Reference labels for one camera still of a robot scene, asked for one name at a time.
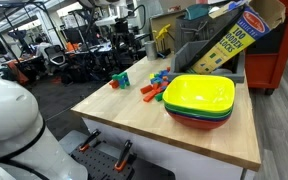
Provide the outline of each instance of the yellow bowl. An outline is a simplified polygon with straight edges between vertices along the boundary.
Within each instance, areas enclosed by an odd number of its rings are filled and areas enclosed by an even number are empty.
[[[166,88],[163,100],[174,106],[219,113],[232,108],[234,96],[234,83],[226,77],[182,75]]]

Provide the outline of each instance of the red tool cabinet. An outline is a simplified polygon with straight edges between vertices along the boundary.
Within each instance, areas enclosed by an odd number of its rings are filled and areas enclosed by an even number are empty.
[[[283,24],[246,50],[245,72],[248,87],[265,88],[271,95],[278,88],[288,59],[288,0]]]

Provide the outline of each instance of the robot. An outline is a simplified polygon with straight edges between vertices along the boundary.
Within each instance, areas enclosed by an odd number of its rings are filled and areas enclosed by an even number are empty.
[[[16,179],[88,177],[86,168],[66,154],[46,127],[35,97],[1,78],[0,166]]]

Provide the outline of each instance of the red bowl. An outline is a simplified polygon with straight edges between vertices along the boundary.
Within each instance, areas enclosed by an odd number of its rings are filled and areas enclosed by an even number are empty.
[[[167,111],[167,113],[177,122],[185,125],[185,126],[189,126],[192,128],[197,128],[197,129],[205,129],[205,130],[211,130],[211,129],[215,129],[218,128],[220,126],[222,126],[224,123],[226,123],[226,121],[229,119],[225,119],[222,121],[205,121],[205,120],[200,120],[200,119],[196,119],[196,118],[189,118],[186,116],[181,116],[178,114],[174,114],[171,113],[169,111]]]

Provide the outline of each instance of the stacked plastic bowl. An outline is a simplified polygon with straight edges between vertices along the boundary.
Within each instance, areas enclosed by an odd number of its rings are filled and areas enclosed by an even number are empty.
[[[234,96],[234,82],[226,77],[182,75],[166,88],[163,100],[168,114],[179,123],[209,130],[230,118]]]

